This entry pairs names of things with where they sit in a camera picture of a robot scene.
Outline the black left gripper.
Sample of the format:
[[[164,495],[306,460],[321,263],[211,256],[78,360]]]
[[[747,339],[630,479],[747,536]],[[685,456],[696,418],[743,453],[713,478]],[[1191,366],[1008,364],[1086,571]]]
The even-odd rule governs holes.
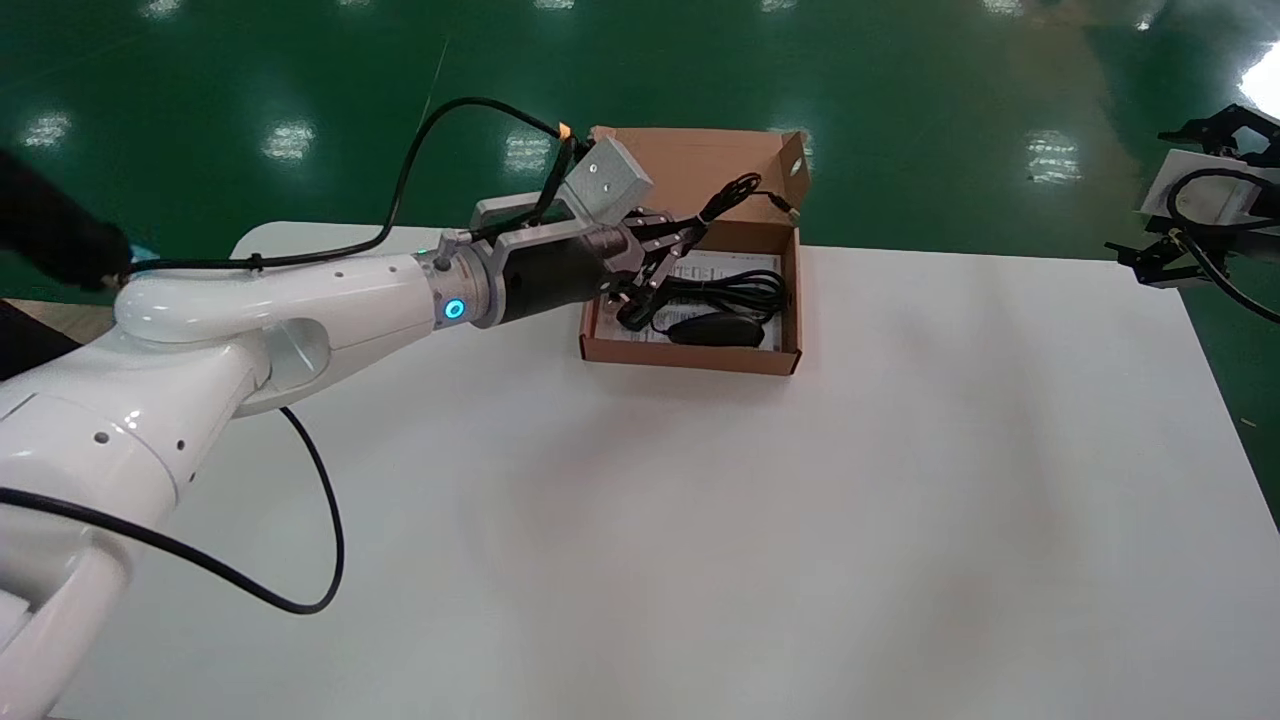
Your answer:
[[[698,215],[673,219],[641,210],[631,211],[625,225],[489,225],[488,324],[517,322],[604,295],[626,331],[644,331],[669,304],[668,272],[654,266],[673,251],[687,255],[705,238],[709,224]]]

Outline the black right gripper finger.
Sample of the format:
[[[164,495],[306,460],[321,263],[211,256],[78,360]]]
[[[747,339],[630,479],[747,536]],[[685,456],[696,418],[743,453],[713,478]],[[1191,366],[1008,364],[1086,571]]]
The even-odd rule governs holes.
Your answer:
[[[1189,252],[1169,233],[1144,249],[1107,242],[1115,261],[1132,270],[1139,284],[1158,290],[1184,290],[1201,284],[1201,266],[1188,260]]]
[[[1236,135],[1248,129],[1265,141],[1260,151],[1240,152]],[[1197,146],[1202,154],[1230,158],[1248,167],[1279,165],[1279,120],[1253,108],[1231,104],[1207,118],[1187,120],[1180,128],[1158,133],[1178,146]]]

